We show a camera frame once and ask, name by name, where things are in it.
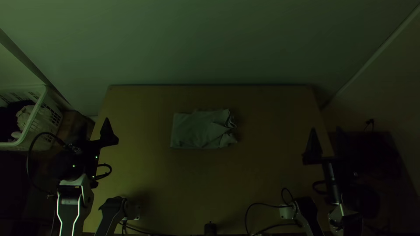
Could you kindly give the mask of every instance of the wooden table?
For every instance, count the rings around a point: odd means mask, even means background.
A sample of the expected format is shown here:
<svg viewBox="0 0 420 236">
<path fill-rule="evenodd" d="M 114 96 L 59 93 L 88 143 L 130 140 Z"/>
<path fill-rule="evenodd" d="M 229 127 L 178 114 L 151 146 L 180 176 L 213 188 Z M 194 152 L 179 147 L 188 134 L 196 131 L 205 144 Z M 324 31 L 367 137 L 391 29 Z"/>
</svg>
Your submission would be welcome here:
<svg viewBox="0 0 420 236">
<path fill-rule="evenodd" d="M 173 114 L 197 108 L 229 108 L 239 142 L 210 150 L 169 148 Z M 325 156 L 333 154 L 311 88 L 111 86 L 92 139 L 99 138 L 105 117 L 119 145 L 102 149 L 99 162 L 110 164 L 112 174 L 93 190 L 85 232 L 96 231 L 102 218 L 97 209 L 107 198 L 124 196 L 142 206 L 141 219 L 129 224 L 153 233 L 203 234 L 204 224 L 212 221 L 219 234 L 244 234 L 247 207 L 253 202 L 282 204 L 283 187 L 294 197 L 312 196 L 321 227 L 329 229 L 330 208 L 311 188 L 323 179 L 322 168 L 303 166 L 301 160 L 312 127 Z M 256 206 L 248 216 L 252 233 L 280 222 L 284 220 L 274 208 Z M 286 226 L 271 232 L 303 230 Z"/>
</svg>

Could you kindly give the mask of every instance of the folded cloth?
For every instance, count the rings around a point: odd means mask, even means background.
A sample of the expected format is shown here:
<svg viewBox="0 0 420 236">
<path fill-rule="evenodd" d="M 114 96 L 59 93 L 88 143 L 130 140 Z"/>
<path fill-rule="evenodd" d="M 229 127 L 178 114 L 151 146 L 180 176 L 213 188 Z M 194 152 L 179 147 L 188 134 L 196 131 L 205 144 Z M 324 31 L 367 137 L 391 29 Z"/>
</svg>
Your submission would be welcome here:
<svg viewBox="0 0 420 236">
<path fill-rule="evenodd" d="M 231 130 L 236 128 L 229 109 L 175 113 L 171 147 L 179 149 L 214 149 L 237 143 Z"/>
</svg>

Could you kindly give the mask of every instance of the black cable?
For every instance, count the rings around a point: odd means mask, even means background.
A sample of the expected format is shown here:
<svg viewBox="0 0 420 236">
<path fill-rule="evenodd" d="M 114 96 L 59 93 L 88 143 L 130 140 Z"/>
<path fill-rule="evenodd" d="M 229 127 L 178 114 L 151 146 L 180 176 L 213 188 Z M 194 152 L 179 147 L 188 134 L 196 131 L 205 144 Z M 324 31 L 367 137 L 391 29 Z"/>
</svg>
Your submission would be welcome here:
<svg viewBox="0 0 420 236">
<path fill-rule="evenodd" d="M 121 227 L 121 235 L 122 236 L 124 236 L 124 230 L 126 230 L 126 233 L 127 233 L 127 221 L 126 220 L 124 220 L 124 221 L 122 221 L 122 227 Z"/>
<path fill-rule="evenodd" d="M 40 191 L 40 192 L 44 192 L 44 193 L 46 193 L 46 194 L 48 194 L 48 196 L 55 196 L 55 194 L 54 193 L 51 193 L 51 192 L 49 192 L 49 191 L 47 191 L 47 190 L 44 190 L 44 189 L 41 189 L 40 187 L 38 187 L 35 183 L 34 183 L 34 181 L 32 180 L 32 178 L 31 178 L 31 176 L 30 176 L 30 174 L 29 174 L 29 159 L 31 158 L 31 153 L 32 153 L 32 149 L 34 148 L 34 145 L 35 145 L 35 142 L 36 142 L 36 140 L 40 137 L 40 136 L 42 136 L 42 135 L 49 135 L 49 136 L 51 136 L 51 137 L 53 137 L 59 144 L 61 144 L 61 145 L 63 145 L 63 146 L 65 146 L 66 144 L 63 142 L 63 140 L 61 140 L 59 137 L 57 137 L 55 134 L 53 134 L 53 133 L 50 133 L 50 132 L 41 132 L 41 133 L 39 133 L 39 134 L 37 134 L 35 137 L 34 137 L 34 139 L 32 140 L 32 142 L 31 142 L 31 144 L 30 144 L 30 146 L 29 146 L 29 149 L 28 149 L 28 155 L 26 156 L 26 174 L 27 174 L 27 176 L 28 176 L 28 180 L 29 180 L 29 182 L 32 184 L 32 186 L 34 186 L 34 188 L 36 188 L 38 191 Z"/>
<path fill-rule="evenodd" d="M 366 129 L 369 127 L 369 125 L 372 125 L 372 132 L 375 130 L 375 120 L 374 119 L 369 119 L 365 123 L 366 123 L 366 126 L 363 129 L 363 131 L 366 131 Z"/>
<path fill-rule="evenodd" d="M 290 198 L 291 198 L 291 202 L 287 203 L 284 200 L 284 196 L 283 196 L 284 191 L 287 191 L 289 193 Z M 296 218 L 296 215 L 298 214 L 298 205 L 294 201 L 294 197 L 293 197 L 292 193 L 290 192 L 290 190 L 288 188 L 284 187 L 284 188 L 281 189 L 281 199 L 283 200 L 283 203 L 288 205 L 288 206 L 291 206 L 291 203 L 293 202 L 293 204 L 294 204 L 294 216 L 293 216 L 293 218 Z"/>
<path fill-rule="evenodd" d="M 56 220 L 56 208 L 54 208 L 54 215 L 52 216 L 52 225 L 51 225 L 51 230 L 49 232 L 49 236 L 53 236 L 53 229 L 54 229 L 55 220 Z"/>
<path fill-rule="evenodd" d="M 274 205 L 270 205 L 270 204 L 266 204 L 266 203 L 261 203 L 261 202 L 256 202 L 256 203 L 252 203 L 251 205 L 249 205 L 249 207 L 248 207 L 248 209 L 246 209 L 246 212 L 245 212 L 245 230 L 246 230 L 246 234 L 248 235 L 248 236 L 251 236 L 250 234 L 249 234 L 249 231 L 248 231 L 248 224 L 247 224 L 247 218 L 248 218 L 248 211 L 249 211 L 249 209 L 252 207 L 252 206 L 255 206 L 255 205 L 263 205 L 263 206 L 268 206 L 268 207 L 272 207 L 272 208 L 286 208 L 286 207 L 290 207 L 290 206 L 274 206 Z"/>
<path fill-rule="evenodd" d="M 128 226 L 127 224 L 125 224 L 125 225 L 124 225 L 124 223 L 121 223 L 121 222 L 118 222 L 118 223 L 119 223 L 120 225 L 122 225 L 122 226 L 124 226 L 124 227 L 128 228 L 128 229 L 134 230 L 134 231 L 139 232 L 139 233 L 144 233 L 144 234 L 148 234 L 148 235 L 159 235 L 159 236 L 175 236 L 175 235 L 171 235 L 171 234 L 148 233 L 148 232 L 141 231 L 141 230 L 139 230 L 139 229 L 135 229 L 135 228 L 133 228 L 133 227 L 130 227 L 130 226 Z"/>
<path fill-rule="evenodd" d="M 314 183 L 312 183 L 312 189 L 320 195 L 327 195 L 328 192 L 327 191 L 322 191 L 322 190 L 318 190 L 316 188 L 316 186 L 320 185 L 320 184 L 325 184 L 325 180 L 319 180 L 319 181 L 315 181 Z"/>
<path fill-rule="evenodd" d="M 297 226 L 297 225 L 298 225 L 298 224 L 295 224 L 295 223 L 276 224 L 276 225 L 269 226 L 269 227 L 267 227 L 267 228 L 265 228 L 265 229 L 262 229 L 262 230 L 260 230 L 260 231 L 258 231 L 258 232 L 256 232 L 256 233 L 254 233 L 254 234 L 253 234 L 253 236 L 254 236 L 254 235 L 261 234 L 261 233 L 264 233 L 265 231 L 267 231 L 267 230 L 269 230 L 269 229 L 276 228 L 276 227 L 279 227 L 279 226 Z"/>
<path fill-rule="evenodd" d="M 105 174 L 97 175 L 95 180 L 103 179 L 103 178 L 107 177 L 108 175 L 110 175 L 111 172 L 112 172 L 112 167 L 110 165 L 106 164 L 106 163 L 99 164 L 98 167 L 108 167 L 109 172 L 105 172 Z"/>
</svg>

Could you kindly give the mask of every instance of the white laundry basket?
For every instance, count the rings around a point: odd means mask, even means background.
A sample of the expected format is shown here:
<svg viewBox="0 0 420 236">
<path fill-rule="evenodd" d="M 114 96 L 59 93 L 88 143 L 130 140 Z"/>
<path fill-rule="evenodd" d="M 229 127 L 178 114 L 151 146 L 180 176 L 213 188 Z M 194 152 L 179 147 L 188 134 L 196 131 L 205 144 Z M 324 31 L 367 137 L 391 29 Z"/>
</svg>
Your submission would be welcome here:
<svg viewBox="0 0 420 236">
<path fill-rule="evenodd" d="M 63 116 L 57 108 L 56 102 L 52 99 L 51 92 L 45 85 L 3 87 L 0 89 L 1 107 L 22 100 L 35 102 L 35 107 L 20 138 L 15 142 L 0 142 L 0 150 L 27 151 L 33 138 L 40 132 L 57 133 Z M 48 150 L 53 141 L 54 138 L 50 135 L 42 135 L 37 139 L 33 150 Z"/>
</svg>

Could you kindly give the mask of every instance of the power cord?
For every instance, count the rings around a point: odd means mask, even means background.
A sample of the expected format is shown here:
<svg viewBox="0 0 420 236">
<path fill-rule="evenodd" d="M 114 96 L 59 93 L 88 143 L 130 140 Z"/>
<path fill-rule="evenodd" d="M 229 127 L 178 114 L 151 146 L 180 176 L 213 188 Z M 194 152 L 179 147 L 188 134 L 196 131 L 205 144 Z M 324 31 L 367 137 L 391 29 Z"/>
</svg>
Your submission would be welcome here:
<svg viewBox="0 0 420 236">
<path fill-rule="evenodd" d="M 145 231 L 142 231 L 142 230 L 139 230 L 139 229 L 136 229 L 136 228 L 133 228 L 133 227 L 128 226 L 126 221 L 123 222 L 123 223 L 121 223 L 121 222 L 118 222 L 118 223 L 120 225 L 122 225 L 123 228 L 128 228 L 128 229 L 134 230 L 134 231 L 136 231 L 138 233 L 143 233 L 143 234 L 148 234 L 148 235 L 157 235 L 157 236 L 175 236 L 175 235 L 171 235 L 171 234 L 148 233 L 148 232 L 145 232 Z"/>
<path fill-rule="evenodd" d="M 60 145 L 65 146 L 66 144 L 64 143 L 63 140 L 61 140 L 59 137 L 57 137 L 55 134 L 50 133 L 50 132 L 41 132 L 39 134 L 37 134 L 34 139 L 32 140 L 29 149 L 28 149 L 28 155 L 26 156 L 26 175 L 28 176 L 28 180 L 29 182 L 32 184 L 32 186 L 34 186 L 35 189 L 37 189 L 40 192 L 44 192 L 47 194 L 48 197 L 50 196 L 56 196 L 56 194 L 49 192 L 47 190 L 44 190 L 40 187 L 38 187 L 35 182 L 32 180 L 31 175 L 29 174 L 29 159 L 31 158 L 31 154 L 32 154 L 32 149 L 34 148 L 35 142 L 36 140 L 42 136 L 42 135 L 49 135 L 51 137 L 53 137 Z"/>
<path fill-rule="evenodd" d="M 53 230 L 54 230 L 54 222 L 56 220 L 56 208 L 54 208 L 54 215 L 52 216 L 52 225 L 51 230 L 49 232 L 49 236 L 53 236 Z"/>
<path fill-rule="evenodd" d="M 366 127 L 363 129 L 363 131 L 366 131 L 366 129 L 369 127 L 369 125 L 372 125 L 372 132 L 375 130 L 375 120 L 369 119 L 366 122 Z"/>
<path fill-rule="evenodd" d="M 259 230 L 257 233 L 252 234 L 252 235 L 251 235 L 251 234 L 249 233 L 249 231 L 248 231 L 248 221 L 247 221 L 247 219 L 248 219 L 248 212 L 249 212 L 249 210 L 250 210 L 250 208 L 251 208 L 252 206 L 255 206 L 255 205 L 262 205 L 262 206 L 268 206 L 268 207 L 272 207 L 272 208 L 286 208 L 286 207 L 291 207 L 291 202 L 287 203 L 287 202 L 284 200 L 284 192 L 285 192 L 285 191 L 287 191 L 287 192 L 289 193 L 289 195 L 290 195 L 290 197 L 291 197 L 291 201 L 294 203 L 294 207 L 295 207 L 295 213 L 294 213 L 294 216 L 296 216 L 296 214 L 297 214 L 297 212 L 298 212 L 298 206 L 297 206 L 297 205 L 296 205 L 296 203 L 294 202 L 293 195 L 292 195 L 292 193 L 290 192 L 290 190 L 289 190 L 289 189 L 287 189 L 287 188 L 283 188 L 283 189 L 281 190 L 281 198 L 282 198 L 282 200 L 283 200 L 283 203 L 284 203 L 284 204 L 286 204 L 286 206 L 274 206 L 274 205 L 270 205 L 270 204 L 267 204 L 267 203 L 255 202 L 255 203 L 252 203 L 251 205 L 249 205 L 248 209 L 246 209 L 246 213 L 245 213 L 245 230 L 246 230 L 246 234 L 247 234 L 248 236 L 254 236 L 254 235 L 257 235 L 257 234 L 261 234 L 261 233 L 263 233 L 263 232 L 265 232 L 265 231 L 267 231 L 267 230 L 269 230 L 269 229 L 272 229 L 272 228 L 275 228 L 275 227 L 279 227 L 279 226 L 299 226 L 297 223 L 276 224 L 276 225 L 273 225 L 273 226 L 269 226 L 269 227 L 267 227 L 267 228 L 264 228 L 264 229 L 262 229 L 262 230 Z"/>
<path fill-rule="evenodd" d="M 98 167 L 108 167 L 109 172 L 105 172 L 105 174 L 97 175 L 95 180 L 103 179 L 103 178 L 107 177 L 108 175 L 110 175 L 111 172 L 112 172 L 112 167 L 110 165 L 106 164 L 106 163 L 99 164 Z"/>
<path fill-rule="evenodd" d="M 126 220 L 122 221 L 122 227 L 121 227 L 121 235 L 122 236 L 124 236 L 124 231 L 126 232 L 126 234 L 128 234 L 127 233 L 127 221 Z"/>
</svg>

